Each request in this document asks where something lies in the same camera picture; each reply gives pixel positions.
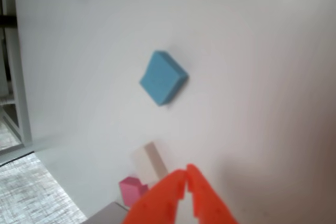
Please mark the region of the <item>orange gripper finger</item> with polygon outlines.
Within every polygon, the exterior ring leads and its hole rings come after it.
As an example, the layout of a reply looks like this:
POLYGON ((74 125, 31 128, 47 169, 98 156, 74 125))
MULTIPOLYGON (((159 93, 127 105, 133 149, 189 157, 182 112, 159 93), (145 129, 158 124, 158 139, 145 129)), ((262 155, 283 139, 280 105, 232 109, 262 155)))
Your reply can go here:
POLYGON ((201 224, 237 224, 237 220, 209 182, 193 164, 188 164, 187 190, 192 194, 193 213, 201 224))
POLYGON ((175 223, 179 200, 183 199, 186 171, 178 169, 147 191, 130 209, 123 223, 175 223))

